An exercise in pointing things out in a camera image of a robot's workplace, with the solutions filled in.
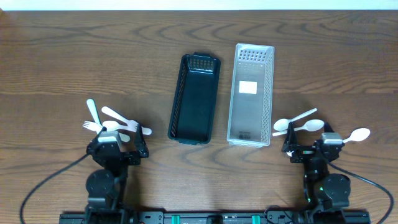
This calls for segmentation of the clear plastic basket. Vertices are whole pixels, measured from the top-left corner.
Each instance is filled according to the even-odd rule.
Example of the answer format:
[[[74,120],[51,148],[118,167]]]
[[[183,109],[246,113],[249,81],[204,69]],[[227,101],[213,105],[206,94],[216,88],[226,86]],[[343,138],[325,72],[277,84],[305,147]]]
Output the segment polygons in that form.
[[[231,84],[227,141],[264,147],[271,143],[274,47],[236,45]],[[239,82],[257,83],[257,93],[239,93]]]

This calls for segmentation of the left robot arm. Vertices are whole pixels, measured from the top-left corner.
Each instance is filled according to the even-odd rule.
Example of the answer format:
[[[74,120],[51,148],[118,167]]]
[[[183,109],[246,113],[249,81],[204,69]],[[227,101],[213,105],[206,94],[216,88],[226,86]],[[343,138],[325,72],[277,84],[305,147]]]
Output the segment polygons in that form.
[[[103,128],[86,148],[88,155],[102,168],[94,171],[86,180],[88,205],[83,223],[139,223],[136,211],[123,205],[128,178],[128,167],[138,166],[142,158],[149,157],[142,127],[138,126],[135,151],[122,152],[121,138],[117,131]]]

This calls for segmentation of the black plastic basket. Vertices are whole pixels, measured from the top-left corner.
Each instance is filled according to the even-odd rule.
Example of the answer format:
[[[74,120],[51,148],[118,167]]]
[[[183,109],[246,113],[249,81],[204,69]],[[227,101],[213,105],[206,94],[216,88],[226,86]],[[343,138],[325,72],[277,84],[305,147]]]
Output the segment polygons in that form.
[[[181,58],[168,137],[180,144],[211,140],[221,61],[209,54]]]

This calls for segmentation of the white plastic spoon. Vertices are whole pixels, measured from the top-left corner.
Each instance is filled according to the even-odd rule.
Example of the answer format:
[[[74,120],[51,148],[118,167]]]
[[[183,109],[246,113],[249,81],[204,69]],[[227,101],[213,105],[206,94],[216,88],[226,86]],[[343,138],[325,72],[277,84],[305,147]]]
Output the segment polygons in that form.
[[[355,129],[348,138],[343,140],[343,143],[350,141],[360,142],[369,137],[371,131],[368,128]]]
[[[309,116],[309,115],[313,114],[314,112],[316,112],[317,110],[318,110],[317,108],[311,109],[311,110],[306,111],[306,112],[304,112],[304,113],[302,113],[302,114],[300,114],[300,115],[298,115],[298,116],[296,116],[296,117],[294,117],[292,119],[287,119],[287,118],[279,119],[279,120],[277,120],[274,123],[273,128],[276,131],[286,130],[288,128],[290,122],[302,119],[302,118],[304,118],[306,116]]]
[[[324,124],[325,124],[324,121],[322,121],[320,119],[312,119],[310,121],[307,121],[303,126],[294,128],[294,131],[305,130],[305,131],[314,132],[314,131],[318,131],[319,129],[323,128]],[[287,130],[272,133],[272,136],[281,136],[284,134],[287,134]]]

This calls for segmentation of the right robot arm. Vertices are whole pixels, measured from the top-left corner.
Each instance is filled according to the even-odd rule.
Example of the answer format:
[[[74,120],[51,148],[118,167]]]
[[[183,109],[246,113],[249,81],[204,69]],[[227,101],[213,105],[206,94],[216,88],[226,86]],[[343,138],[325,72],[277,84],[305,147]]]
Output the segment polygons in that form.
[[[294,212],[294,223],[347,223],[344,208],[349,205],[351,182],[348,176],[331,173],[328,163],[339,158],[342,137],[326,123],[324,133],[311,146],[298,143],[290,122],[282,151],[290,154],[291,163],[304,167],[303,191],[308,205]]]

